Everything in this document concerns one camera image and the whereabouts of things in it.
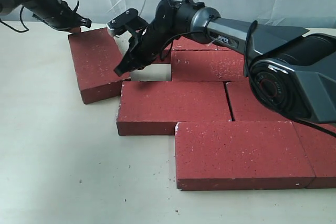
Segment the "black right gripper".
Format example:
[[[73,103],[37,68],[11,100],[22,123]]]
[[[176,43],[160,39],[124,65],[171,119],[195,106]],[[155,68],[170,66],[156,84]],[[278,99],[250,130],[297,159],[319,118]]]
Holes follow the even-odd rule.
[[[169,42],[177,38],[179,36],[169,22],[154,19],[145,33],[140,36],[140,44],[126,53],[114,68],[115,74],[120,77],[125,73],[151,65]]]

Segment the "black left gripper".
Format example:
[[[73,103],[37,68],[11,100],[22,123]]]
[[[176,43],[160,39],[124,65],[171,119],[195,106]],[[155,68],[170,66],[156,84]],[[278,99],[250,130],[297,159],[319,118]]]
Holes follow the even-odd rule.
[[[81,27],[90,28],[92,21],[76,13],[63,0],[25,0],[23,6],[33,16],[57,31],[68,31],[71,34],[81,33]]]

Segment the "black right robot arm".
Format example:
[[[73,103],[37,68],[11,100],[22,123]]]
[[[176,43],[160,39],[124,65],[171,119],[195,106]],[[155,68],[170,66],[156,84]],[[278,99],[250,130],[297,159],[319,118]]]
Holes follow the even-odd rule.
[[[142,70],[182,37],[214,44],[243,56],[243,74],[254,97],[288,120],[330,136],[335,125],[335,36],[298,26],[223,18],[194,0],[161,0],[151,22],[128,9],[107,24],[111,36],[130,33],[129,46],[114,72]]]

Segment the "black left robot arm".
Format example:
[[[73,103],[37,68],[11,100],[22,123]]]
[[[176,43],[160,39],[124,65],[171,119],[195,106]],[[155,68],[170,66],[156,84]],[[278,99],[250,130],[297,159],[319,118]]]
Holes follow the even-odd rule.
[[[73,33],[80,27],[90,28],[92,21],[77,13],[79,1],[75,8],[70,8],[64,0],[1,0],[1,16],[9,15],[18,6],[21,7],[19,20],[22,20],[23,9],[32,12],[33,17],[57,31]]]

